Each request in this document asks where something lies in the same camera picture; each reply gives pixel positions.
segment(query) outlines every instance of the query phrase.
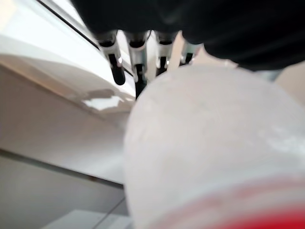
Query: white ball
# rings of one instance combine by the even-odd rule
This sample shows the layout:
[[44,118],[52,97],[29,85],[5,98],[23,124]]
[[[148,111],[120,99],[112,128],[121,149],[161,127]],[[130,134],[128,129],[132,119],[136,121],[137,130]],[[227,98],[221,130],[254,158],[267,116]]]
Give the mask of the white ball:
[[127,126],[125,160],[131,215],[137,229],[148,228],[219,190],[299,173],[305,112],[252,72],[181,67],[140,95]]

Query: white surface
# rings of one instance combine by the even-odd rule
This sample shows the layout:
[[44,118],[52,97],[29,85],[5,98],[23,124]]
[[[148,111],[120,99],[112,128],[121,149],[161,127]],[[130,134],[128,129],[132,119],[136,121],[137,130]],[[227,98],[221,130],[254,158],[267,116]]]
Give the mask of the white surface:
[[73,210],[41,229],[93,229],[105,216],[105,213]]
[[[18,69],[10,57],[18,57],[28,67],[38,69],[49,78],[74,90],[64,96],[80,97],[90,91],[111,88],[130,95],[133,86],[117,86],[104,56],[84,38],[70,29],[39,3],[31,0],[3,0],[9,2],[1,11],[12,11],[3,19],[0,28],[0,62],[23,72],[31,80],[50,88],[47,80],[26,74]],[[77,75],[73,69],[80,69]]]
[[0,68],[0,148],[123,183],[129,113],[92,115]]
[[[305,110],[279,86],[248,71],[181,67],[138,98],[127,126],[125,163],[137,229],[166,221],[173,211],[179,216],[170,221],[173,227],[160,228],[202,228],[214,219],[274,207],[274,200],[305,203]],[[253,180],[273,176],[303,183],[295,195],[239,199],[233,208],[234,185],[253,187]],[[220,209],[199,214],[198,201],[215,193]],[[196,210],[186,223],[180,213],[192,206]]]

